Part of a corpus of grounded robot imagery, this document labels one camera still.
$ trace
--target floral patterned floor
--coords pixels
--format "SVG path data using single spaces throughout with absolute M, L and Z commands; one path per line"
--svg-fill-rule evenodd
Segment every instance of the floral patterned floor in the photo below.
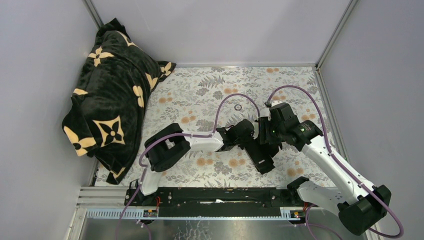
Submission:
M 169 124 L 179 123 L 186 131 L 211 131 L 216 111 L 225 96 L 246 94 L 262 112 L 269 94 L 282 85 L 296 85 L 309 91 L 324 114 L 326 126 L 329 126 L 311 67 L 177 67 L 158 84 L 148 101 L 137 160 L 119 186 L 127 187 L 130 181 L 140 177 L 143 168 L 139 166 L 138 158 L 145 149 L 145 140 Z M 310 119 L 321 127 L 314 105 L 303 92 L 286 88 L 273 99 L 289 103 L 300 119 Z M 234 108 L 237 104 L 242 106 L 239 111 Z M 255 107 L 248 100 L 232 97 L 223 105 L 218 127 L 236 124 L 244 118 L 252 121 L 256 114 Z M 285 143 L 273 160 L 275 169 L 261 175 L 247 153 L 238 147 L 227 152 L 189 152 L 162 173 L 159 186 L 285 187 L 299 176 L 306 176 L 323 187 L 335 186 L 314 162 Z M 114 186 L 106 183 L 108 174 L 101 166 L 95 186 Z

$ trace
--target purple cable loop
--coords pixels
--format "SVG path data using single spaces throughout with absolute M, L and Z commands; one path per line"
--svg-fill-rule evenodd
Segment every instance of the purple cable loop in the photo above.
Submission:
M 295 86 L 295 85 L 285 85 L 285 86 L 280 86 L 277 89 L 275 89 L 271 95 L 268 98 L 268 102 L 273 98 L 274 94 L 280 90 L 280 89 L 284 89 L 284 88 L 294 88 L 294 89 L 299 89 L 300 91 L 304 92 L 312 101 L 313 105 L 315 106 L 316 110 L 318 111 L 318 115 L 319 115 L 319 119 L 321 121 L 322 124 L 322 132 L 324 134 L 324 141 L 325 141 L 325 146 L 328 149 L 328 153 L 330 154 L 331 158 L 353 179 L 355 180 L 356 183 L 360 184 L 361 180 L 359 180 L 359 178 L 357 178 L 351 171 L 349 171 L 349 169 L 347 167 L 345 167 L 339 159 L 337 159 L 336 155 L 334 155 L 334 153 L 332 152 L 331 149 L 331 145 L 329 142 L 329 136 L 327 134 L 327 130 L 325 127 L 325 123 L 324 123 L 324 118 L 323 118 L 323 114 L 321 113 L 320 108 L 318 107 L 317 102 L 315 101 L 315 99 L 311 96 L 311 94 L 309 92 L 307 92 L 305 89 L 299 87 L 299 86 Z M 383 206 L 384 209 L 386 209 L 386 211 L 393 217 L 394 221 L 397 223 L 397 225 L 399 226 L 399 233 L 396 235 L 388 235 L 382 232 L 379 232 L 375 229 L 369 228 L 369 230 L 375 234 L 378 234 L 380 236 L 383 236 L 385 238 L 389 238 L 389 239 L 398 239 L 400 237 L 402 237 L 404 235 L 404 226 L 402 225 L 401 221 L 399 220 L 399 218 L 395 215 L 395 213 L 389 208 L 389 206 L 387 206 L 377 195 L 375 195 L 366 185 L 362 185 L 362 188 L 368 193 L 370 194 L 379 204 L 381 204 Z

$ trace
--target purple cable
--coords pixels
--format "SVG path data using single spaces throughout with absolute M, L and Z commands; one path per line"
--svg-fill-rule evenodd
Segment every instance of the purple cable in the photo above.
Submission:
M 233 93 L 233 94 L 230 94 L 230 95 L 226 96 L 226 98 L 224 98 L 224 99 L 221 101 L 221 103 L 219 104 L 218 111 L 216 111 L 215 124 L 213 125 L 212 134 L 214 134 L 214 133 L 215 133 L 215 131 L 217 130 L 217 125 L 218 125 L 218 115 L 220 114 L 221 107 L 224 105 L 224 102 L 225 102 L 227 99 L 229 99 L 229 98 L 231 98 L 231 97 L 234 97 L 234 96 L 242 96 L 242 97 L 247 98 L 249 101 L 251 101 L 251 103 L 252 103 L 252 104 L 254 105 L 254 107 L 256 108 L 256 111 L 257 111 L 257 117 L 258 117 L 258 118 L 260 117 L 259 107 L 258 107 L 258 105 L 256 105 L 255 101 L 253 101 L 253 99 L 251 99 L 249 96 L 247 96 L 247 95 L 245 95 L 245 94 L 243 94 L 243 93 Z
M 343 238 L 342 238 L 342 236 L 340 236 L 340 234 L 338 234 L 336 231 L 334 231 L 333 229 L 331 229 L 331 228 L 329 228 L 327 226 L 323 226 L 323 225 L 319 225 L 319 224 L 314 224 L 314 223 L 309 223 L 309 226 L 311 226 L 311 227 L 317 227 L 317 228 L 324 229 L 324 230 L 327 230 L 329 232 L 332 232 L 340 240 L 343 240 Z M 283 225 L 282 227 L 285 227 L 285 228 L 289 228 L 289 227 L 292 227 L 292 228 L 295 228 L 295 227 L 306 227 L 306 224 L 295 224 L 295 225 L 293 225 L 293 224 L 290 224 L 290 225 L 287 224 L 287 225 Z
M 318 227 L 318 228 L 322 228 L 325 229 L 327 231 L 332 232 L 333 234 L 335 234 L 340 240 L 343 240 L 342 236 L 340 236 L 340 234 L 338 234 L 336 231 L 334 231 L 333 229 L 329 228 L 328 226 L 324 226 L 324 225 L 320 225 L 320 224 L 314 224 L 314 223 L 309 223 L 309 210 L 315 206 L 315 204 L 310 205 L 307 210 L 306 210 L 306 216 L 305 216 L 305 225 L 307 227 L 307 229 L 309 230 L 310 235 L 312 235 L 313 239 L 318 240 L 317 237 L 312 233 L 312 229 L 311 227 Z
M 144 222 L 140 222 L 140 223 L 143 226 L 143 228 L 145 227 L 148 231 L 148 240 L 152 240 L 152 230 L 150 229 L 150 227 L 147 224 L 145 224 Z
M 152 144 L 150 144 L 149 146 L 146 147 L 146 149 L 141 153 L 140 158 L 138 160 L 138 164 L 141 167 L 144 167 L 143 173 L 141 174 L 141 178 L 140 178 L 140 184 L 138 184 L 138 187 L 135 189 L 134 194 L 128 200 L 128 203 L 125 205 L 125 207 L 123 208 L 121 214 L 119 215 L 119 220 L 118 220 L 118 223 L 116 224 L 116 228 L 115 228 L 115 240 L 118 240 L 119 228 L 120 228 L 122 217 L 124 216 L 125 211 L 127 210 L 128 206 L 130 206 L 130 204 L 133 202 L 133 200 L 136 197 L 137 193 L 142 188 L 143 180 L 145 179 L 146 170 L 147 170 L 147 167 L 148 167 L 147 164 L 143 164 L 143 157 L 147 154 L 148 151 L 150 151 L 157 144 L 161 143 L 162 141 L 165 141 L 167 139 L 170 139 L 170 138 L 173 138 L 173 137 L 177 137 L 177 136 L 184 136 L 184 137 L 191 137 L 191 136 L 193 136 L 193 137 L 196 137 L 196 138 L 210 138 L 212 135 L 199 135 L 199 134 L 193 134 L 193 135 L 191 135 L 191 134 L 188 134 L 188 133 L 173 133 L 173 134 L 169 134 L 169 135 L 166 135 L 164 137 L 159 138 L 158 140 L 154 141 Z M 147 228 L 147 230 L 149 231 L 149 239 L 151 240 L 152 233 L 150 231 L 150 228 Z
M 324 124 L 324 118 L 323 118 L 323 114 L 321 113 L 320 108 L 318 107 L 317 102 L 315 101 L 315 99 L 311 96 L 311 94 L 309 94 L 309 92 L 307 92 L 305 89 L 299 87 L 299 86 L 295 86 L 295 85 L 285 85 L 285 86 L 280 86 L 277 89 L 275 89 L 271 95 L 268 98 L 268 101 L 270 101 L 274 94 L 280 90 L 280 89 L 284 89 L 284 88 L 295 88 L 295 89 L 299 89 L 302 92 L 304 92 L 312 101 L 313 105 L 315 105 L 316 110 L 318 111 L 318 115 L 319 115 L 319 119 L 321 120 L 321 124 L 322 124 L 322 132 L 324 134 L 324 141 L 325 141 L 325 146 L 328 149 L 328 153 L 331 155 L 332 159 L 353 179 L 355 180 L 356 183 L 358 183 L 358 185 L 361 185 L 360 187 L 363 188 L 368 194 L 370 194 L 375 200 L 377 200 L 377 202 L 379 204 L 381 204 L 383 206 L 384 209 L 386 209 L 386 211 L 393 217 L 394 221 L 396 221 L 397 225 L 399 226 L 399 233 L 396 235 L 388 235 L 382 232 L 379 232 L 377 230 L 374 230 L 372 228 L 369 228 L 369 230 L 375 234 L 378 234 L 380 236 L 383 236 L 385 238 L 389 238 L 389 239 L 398 239 L 400 237 L 402 237 L 404 235 L 404 226 L 402 225 L 401 221 L 399 220 L 399 218 L 395 215 L 395 213 L 389 208 L 389 206 L 387 206 L 377 195 L 375 195 L 373 193 L 373 191 L 371 191 L 367 186 L 365 186 L 364 184 L 362 184 L 361 180 L 359 180 L 359 178 L 357 178 L 351 171 L 349 171 L 349 169 L 347 167 L 345 167 L 339 159 L 337 159 L 337 157 L 334 155 L 332 149 L 331 149 L 331 145 L 329 142 L 329 136 L 327 134 L 327 130 L 326 130 L 326 126 Z

